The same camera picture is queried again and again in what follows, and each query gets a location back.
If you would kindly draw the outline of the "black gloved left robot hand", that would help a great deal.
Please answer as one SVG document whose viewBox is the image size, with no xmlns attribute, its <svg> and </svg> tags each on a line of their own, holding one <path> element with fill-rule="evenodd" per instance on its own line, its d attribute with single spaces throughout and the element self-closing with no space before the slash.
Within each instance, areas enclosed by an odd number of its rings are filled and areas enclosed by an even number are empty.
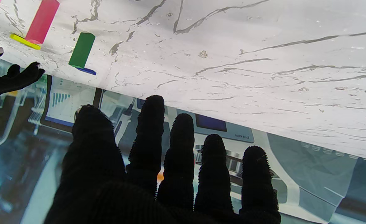
<svg viewBox="0 0 366 224">
<path fill-rule="evenodd" d="M 60 185 L 45 224 L 280 224 L 267 154 L 259 146 L 243 156 L 242 207 L 231 202 L 227 152 L 217 134 L 202 150 L 194 195 L 194 126 L 189 114 L 177 115 L 161 170 L 164 99 L 146 98 L 138 116 L 136 139 L 124 165 L 111 120 L 85 105 L 75 113 L 73 141 L 64 156 Z"/>
</svg>

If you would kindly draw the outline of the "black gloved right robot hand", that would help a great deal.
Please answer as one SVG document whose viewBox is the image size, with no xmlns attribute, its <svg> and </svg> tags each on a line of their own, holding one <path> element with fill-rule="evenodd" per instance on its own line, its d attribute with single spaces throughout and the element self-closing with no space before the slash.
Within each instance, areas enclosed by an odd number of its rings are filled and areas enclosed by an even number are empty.
<svg viewBox="0 0 366 224">
<path fill-rule="evenodd" d="M 22 72 L 19 65 L 12 65 L 7 74 L 0 77 L 0 95 L 27 87 L 38 81 L 44 73 L 39 62 L 31 63 Z"/>
</svg>

